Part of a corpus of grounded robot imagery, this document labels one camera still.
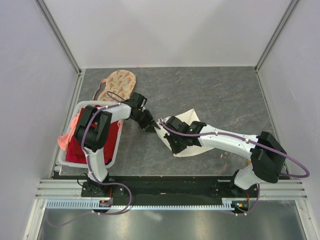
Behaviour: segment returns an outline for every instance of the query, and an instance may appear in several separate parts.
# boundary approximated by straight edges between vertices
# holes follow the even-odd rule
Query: white wall
[[[45,0],[82,68],[254,66],[290,0]]]
[[[303,182],[320,223],[320,1],[300,1],[260,71],[280,140],[310,170]],[[296,167],[292,172],[303,173]]]
[[[0,239],[20,240],[76,73],[33,0],[0,1]]]

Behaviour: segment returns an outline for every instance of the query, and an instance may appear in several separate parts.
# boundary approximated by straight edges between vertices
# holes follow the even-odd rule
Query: red cloth
[[[84,112],[84,108],[80,112],[79,119],[81,118],[83,112]],[[119,131],[118,122],[116,121],[111,123],[109,128],[108,138],[103,148],[104,164],[108,164],[112,161],[112,158],[114,156],[114,151],[116,148],[118,131]],[[68,144],[65,160],[67,162],[72,162],[77,164],[87,164],[85,153],[84,151],[82,151],[80,144],[75,139],[75,136],[72,136],[71,141]]]

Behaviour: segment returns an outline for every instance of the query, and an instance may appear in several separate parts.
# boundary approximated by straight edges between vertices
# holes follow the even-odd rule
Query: floral cloth
[[[99,89],[102,83],[105,83],[105,88],[103,92],[98,96],[98,101],[114,101],[107,95],[107,91],[118,94],[119,96],[127,100],[130,98],[130,95],[136,85],[136,76],[128,70],[117,70],[100,82]]]

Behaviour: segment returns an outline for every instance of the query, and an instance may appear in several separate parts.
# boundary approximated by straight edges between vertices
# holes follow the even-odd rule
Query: marble-pattern surface
[[[127,68],[136,75],[134,91],[144,95],[155,119],[195,109],[202,122],[242,134],[272,132],[270,118],[253,67]],[[102,79],[115,68],[87,69],[80,101],[91,100]],[[174,157],[156,133],[145,133],[136,122],[124,122],[110,175],[232,175],[246,159],[213,149],[192,157]],[[61,175],[84,168],[63,166]]]

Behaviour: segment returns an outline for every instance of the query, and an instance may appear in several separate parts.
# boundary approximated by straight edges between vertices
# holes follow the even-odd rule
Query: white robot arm
[[[159,128],[149,110],[144,106],[147,99],[134,92],[130,99],[109,107],[88,105],[77,123],[75,139],[81,145],[88,165],[88,177],[102,183],[108,176],[105,168],[104,145],[108,139],[110,124],[123,120],[135,120],[146,132]]]
[[[231,190],[247,190],[260,181],[278,182],[286,158],[255,145],[261,143],[287,154],[272,134],[264,131],[259,136],[233,133],[199,121],[188,125],[175,116],[165,123],[160,120],[160,123],[168,132],[164,138],[168,140],[174,154],[180,153],[187,146],[199,146],[218,148],[251,159],[252,164],[237,170],[233,175]]]
[[[144,96],[134,92],[130,99],[108,108],[100,109],[93,106],[85,108],[74,136],[85,153],[89,168],[88,176],[91,180],[102,183],[108,176],[103,147],[111,123],[122,119],[133,119],[146,132],[155,132],[155,128],[159,128],[151,113],[145,109],[146,102]],[[174,154],[180,153],[187,146],[195,145],[218,148],[251,159],[252,164],[234,173],[230,183],[231,191],[247,190],[260,181],[278,182],[285,157],[255,145],[261,143],[271,150],[286,154],[270,133],[262,132],[259,136],[233,133],[199,121],[188,125],[175,116],[170,117],[165,123],[160,122],[167,130],[164,137]]]

